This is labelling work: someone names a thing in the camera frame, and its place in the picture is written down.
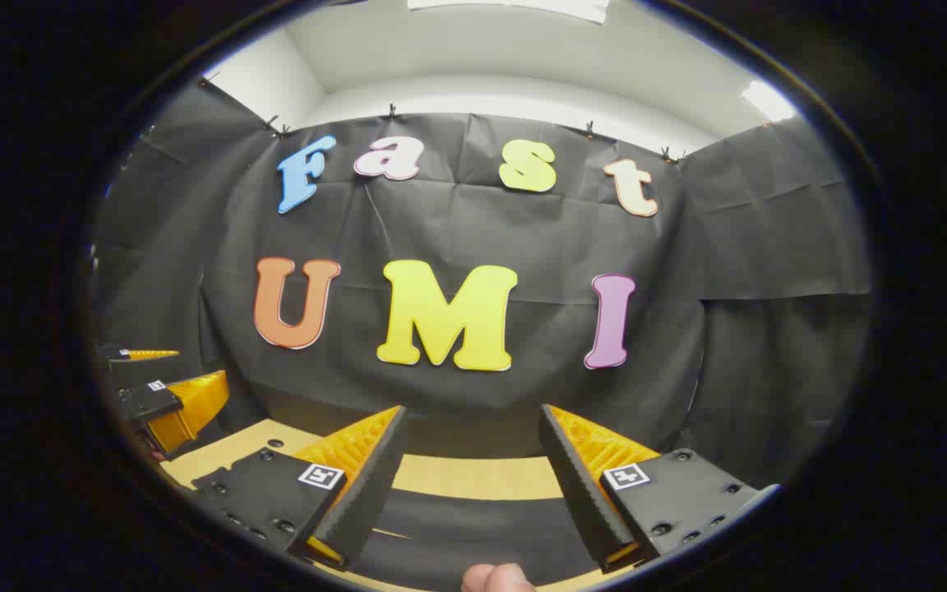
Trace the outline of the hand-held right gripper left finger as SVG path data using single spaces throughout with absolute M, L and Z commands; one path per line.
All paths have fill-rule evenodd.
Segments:
M 293 454 L 262 447 L 194 479 L 192 500 L 259 546 L 342 571 L 371 537 L 406 443 L 396 405 Z

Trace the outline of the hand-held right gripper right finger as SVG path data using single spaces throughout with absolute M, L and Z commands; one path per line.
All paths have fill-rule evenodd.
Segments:
M 604 573 L 699 542 L 762 502 L 759 488 L 688 447 L 658 453 L 555 405 L 542 405 L 538 438 Z

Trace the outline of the black backdrop cloth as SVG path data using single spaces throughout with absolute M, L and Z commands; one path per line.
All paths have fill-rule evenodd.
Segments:
M 872 308 L 856 203 L 801 117 L 680 164 L 485 113 L 270 137 L 220 91 L 176 98 L 95 222 L 101 338 L 225 368 L 234 432 L 326 435 L 409 410 L 410 453 L 541 452 L 552 404 L 740 479 L 789 479 L 841 416 Z M 515 271 L 508 370 L 376 356 L 394 260 L 451 296 Z

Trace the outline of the ceiling light panel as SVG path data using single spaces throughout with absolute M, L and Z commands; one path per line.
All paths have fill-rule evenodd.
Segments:
M 533 10 L 604 24 L 610 0 L 406 0 L 410 11 L 445 7 L 499 7 Z
M 799 113 L 784 95 L 760 80 L 749 82 L 741 91 L 741 97 L 759 113 L 765 124 L 781 123 Z

